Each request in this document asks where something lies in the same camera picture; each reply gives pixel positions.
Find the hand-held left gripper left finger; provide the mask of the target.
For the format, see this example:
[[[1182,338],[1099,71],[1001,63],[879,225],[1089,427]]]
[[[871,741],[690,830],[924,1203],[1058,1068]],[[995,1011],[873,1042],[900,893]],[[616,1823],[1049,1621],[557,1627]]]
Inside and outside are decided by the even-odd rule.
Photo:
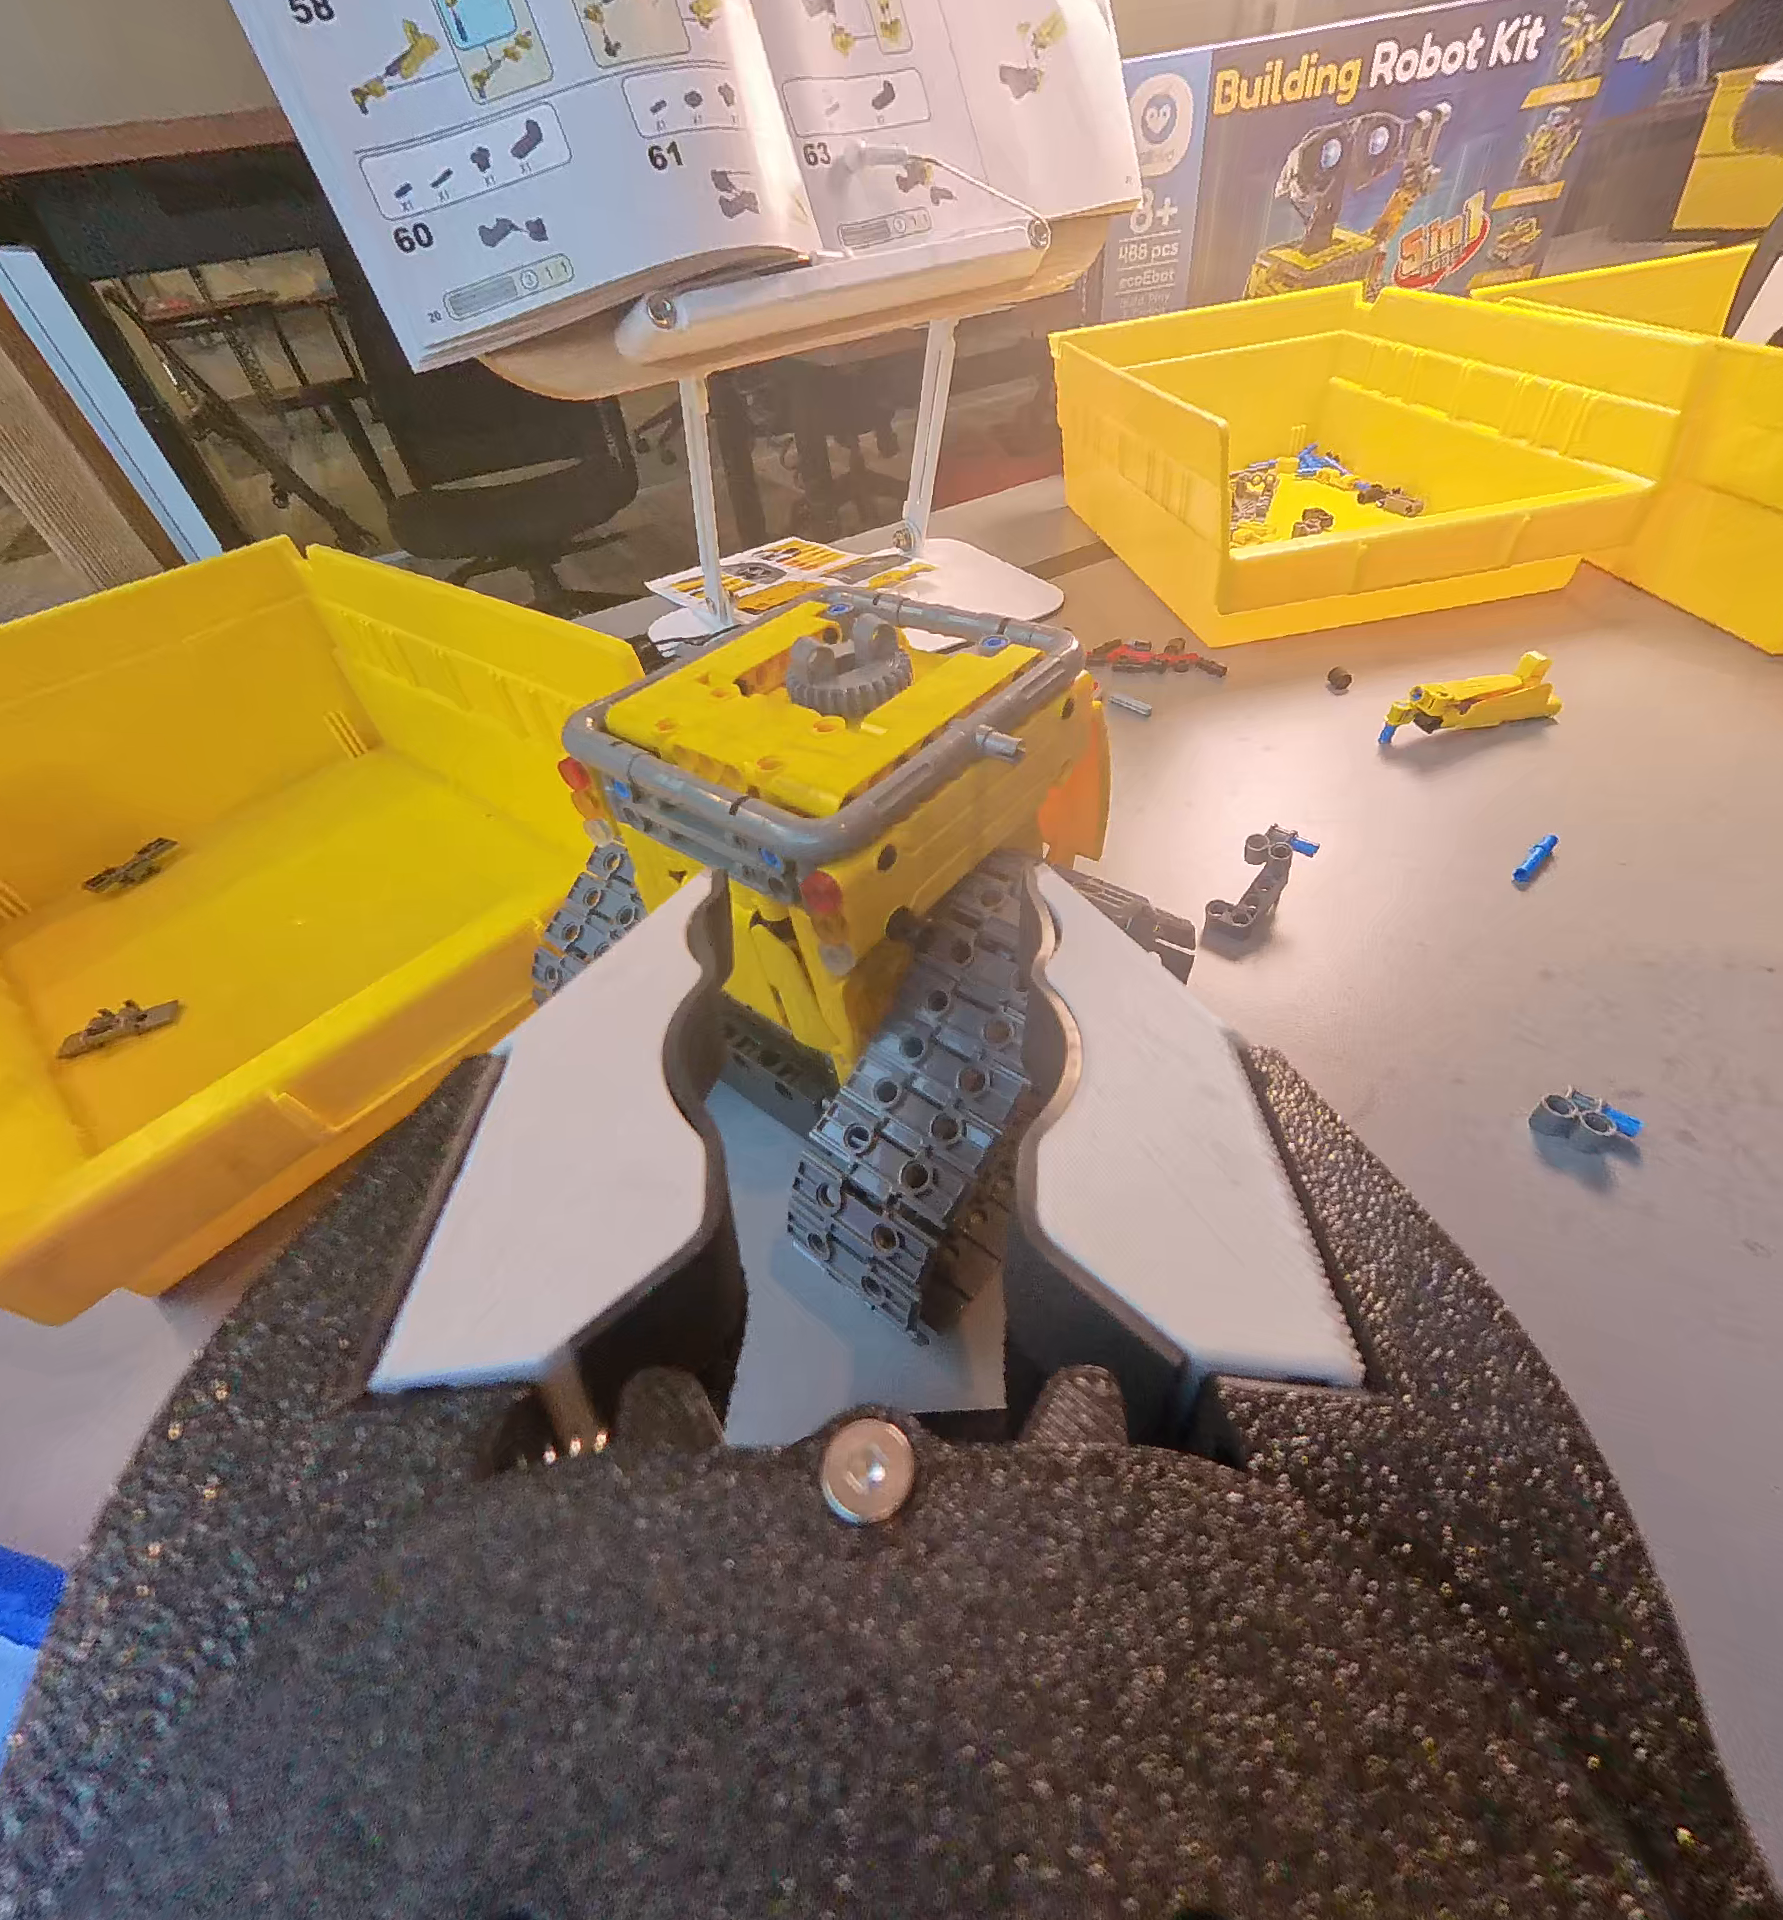
[[[722,1411],[744,1266],[720,1134],[722,885],[686,885],[520,1025],[373,1366],[376,1394],[531,1386],[616,1411],[641,1372]]]

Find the grey bent beam piece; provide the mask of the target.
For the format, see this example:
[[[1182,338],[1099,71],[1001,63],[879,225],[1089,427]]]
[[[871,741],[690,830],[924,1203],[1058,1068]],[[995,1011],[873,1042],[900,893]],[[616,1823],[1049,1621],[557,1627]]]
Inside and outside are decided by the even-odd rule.
[[[1203,909],[1200,942],[1210,951],[1237,952],[1262,942],[1269,931],[1295,863],[1287,841],[1246,840],[1250,880],[1238,898],[1210,898]]]

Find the small grey connector piece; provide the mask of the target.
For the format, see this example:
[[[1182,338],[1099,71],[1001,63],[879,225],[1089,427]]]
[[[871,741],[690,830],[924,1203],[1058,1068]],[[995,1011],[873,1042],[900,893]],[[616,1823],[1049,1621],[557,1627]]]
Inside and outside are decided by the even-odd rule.
[[[1643,1134],[1643,1121],[1638,1115],[1579,1088],[1545,1093],[1529,1112],[1527,1124],[1533,1137],[1588,1155],[1634,1147]]]

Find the yellow toy tracked robot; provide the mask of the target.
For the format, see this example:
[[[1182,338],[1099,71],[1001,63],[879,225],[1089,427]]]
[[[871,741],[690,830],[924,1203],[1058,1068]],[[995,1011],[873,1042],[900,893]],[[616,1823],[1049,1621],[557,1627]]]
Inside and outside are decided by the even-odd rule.
[[[998,1272],[1025,1068],[1025,876],[1047,861],[1178,980],[1195,931],[1079,876],[1110,819],[1108,693],[1060,628],[812,587],[569,717],[593,849],[535,1002],[689,879],[727,882],[726,1069],[805,1140],[791,1241],[924,1344]]]

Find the large yellow bin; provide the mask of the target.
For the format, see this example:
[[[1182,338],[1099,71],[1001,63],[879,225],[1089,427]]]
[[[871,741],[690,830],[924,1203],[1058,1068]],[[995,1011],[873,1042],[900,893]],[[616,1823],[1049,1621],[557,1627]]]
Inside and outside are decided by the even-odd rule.
[[[1072,329],[1066,503],[1211,648],[1554,590],[1643,524],[1699,349],[1352,285]],[[1233,467],[1311,444],[1426,514],[1230,546]]]

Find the grey desk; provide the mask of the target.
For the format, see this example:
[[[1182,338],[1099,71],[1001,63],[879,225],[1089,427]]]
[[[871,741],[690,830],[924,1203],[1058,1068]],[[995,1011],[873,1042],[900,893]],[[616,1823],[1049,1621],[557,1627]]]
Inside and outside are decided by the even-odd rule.
[[[1557,718],[1379,747],[1407,688],[1527,651]],[[1783,656],[1588,569],[1216,653],[1222,683],[1112,717],[1100,868],[1198,917],[1237,895],[1249,831],[1321,844],[1269,935],[1191,990],[1287,1057],[1548,1357],[1783,1884]],[[1533,1137],[1567,1088],[1638,1115],[1634,1147]]]

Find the yellow bins stack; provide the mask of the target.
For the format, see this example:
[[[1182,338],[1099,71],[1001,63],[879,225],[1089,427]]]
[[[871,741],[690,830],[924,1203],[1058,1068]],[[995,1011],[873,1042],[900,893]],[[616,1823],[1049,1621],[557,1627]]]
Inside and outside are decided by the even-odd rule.
[[[1783,153],[1744,149],[1733,130],[1757,71],[1720,73],[1669,231],[1761,231],[1783,208]]]

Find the wide yellow bin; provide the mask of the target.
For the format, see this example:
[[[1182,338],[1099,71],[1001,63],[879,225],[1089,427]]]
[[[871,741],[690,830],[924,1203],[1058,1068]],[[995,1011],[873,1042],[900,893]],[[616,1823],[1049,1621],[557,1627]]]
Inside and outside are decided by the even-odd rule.
[[[525,1018],[592,851],[562,728],[638,673],[283,537],[0,626],[0,1307],[180,1283]],[[56,1057],[127,997],[183,1018]]]

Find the blue printed cardboard box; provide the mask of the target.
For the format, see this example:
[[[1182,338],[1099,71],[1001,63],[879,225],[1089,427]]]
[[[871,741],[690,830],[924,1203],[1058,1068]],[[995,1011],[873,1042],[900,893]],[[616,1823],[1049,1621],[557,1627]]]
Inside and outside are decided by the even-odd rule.
[[[1468,294],[1693,251],[1716,73],[1679,4],[1385,4],[1123,66],[1142,200],[1087,283],[1129,319],[1352,285]]]

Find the pile of small building pieces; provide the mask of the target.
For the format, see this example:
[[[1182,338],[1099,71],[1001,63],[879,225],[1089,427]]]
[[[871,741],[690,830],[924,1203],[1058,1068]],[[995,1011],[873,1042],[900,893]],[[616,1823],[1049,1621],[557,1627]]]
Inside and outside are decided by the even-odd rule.
[[[1114,638],[1087,648],[1087,668],[1100,689],[1100,709],[1108,717],[1146,723],[1162,709],[1154,692],[1160,686],[1187,680],[1222,683],[1229,667],[1184,636],[1162,642],[1144,638]]]

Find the printed sticker sheet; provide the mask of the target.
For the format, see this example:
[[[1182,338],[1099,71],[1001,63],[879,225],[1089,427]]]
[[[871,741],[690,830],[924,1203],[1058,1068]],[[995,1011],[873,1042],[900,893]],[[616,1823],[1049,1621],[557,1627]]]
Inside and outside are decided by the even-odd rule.
[[[720,583],[737,614],[770,611],[816,587],[889,588],[934,573],[900,548],[851,551],[820,540],[784,537],[727,556]]]

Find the black office chair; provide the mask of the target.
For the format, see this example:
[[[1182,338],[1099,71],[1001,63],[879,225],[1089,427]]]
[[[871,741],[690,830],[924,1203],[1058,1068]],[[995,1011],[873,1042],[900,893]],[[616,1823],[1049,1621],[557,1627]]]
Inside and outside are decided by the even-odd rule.
[[[363,287],[341,309],[368,397],[406,478],[383,513],[399,548],[449,585],[516,573],[529,605],[581,618],[624,593],[569,587],[559,565],[615,540],[638,496],[638,457],[616,399],[560,399],[480,362],[413,371]]]

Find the white book stand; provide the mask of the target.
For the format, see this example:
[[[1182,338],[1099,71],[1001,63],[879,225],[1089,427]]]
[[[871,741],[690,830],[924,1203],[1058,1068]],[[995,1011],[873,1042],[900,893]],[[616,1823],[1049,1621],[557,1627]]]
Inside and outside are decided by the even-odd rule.
[[[928,513],[955,325],[1064,289],[1089,269],[1108,225],[1108,216],[1060,221],[1026,216],[1019,223],[931,238],[911,247],[827,257],[778,273],[659,291],[490,351],[482,361],[520,387],[566,399],[624,396],[661,381],[677,386],[697,554],[707,593],[722,608],[708,376],[927,322],[919,445],[896,527],[896,546],[919,554],[933,537]]]

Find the instruction booklet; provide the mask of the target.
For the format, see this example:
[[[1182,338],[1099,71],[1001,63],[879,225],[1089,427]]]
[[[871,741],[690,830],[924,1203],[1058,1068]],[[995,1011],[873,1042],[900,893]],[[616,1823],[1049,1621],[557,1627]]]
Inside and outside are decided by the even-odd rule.
[[[233,11],[416,371],[659,291],[1137,202],[1108,4]]]

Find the dark work table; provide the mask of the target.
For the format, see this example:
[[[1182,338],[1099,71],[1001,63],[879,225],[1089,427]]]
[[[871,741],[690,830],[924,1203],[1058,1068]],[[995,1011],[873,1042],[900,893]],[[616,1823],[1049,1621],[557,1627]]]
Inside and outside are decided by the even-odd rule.
[[[295,146],[281,108],[233,108],[62,130],[0,130],[0,188],[52,175]]]

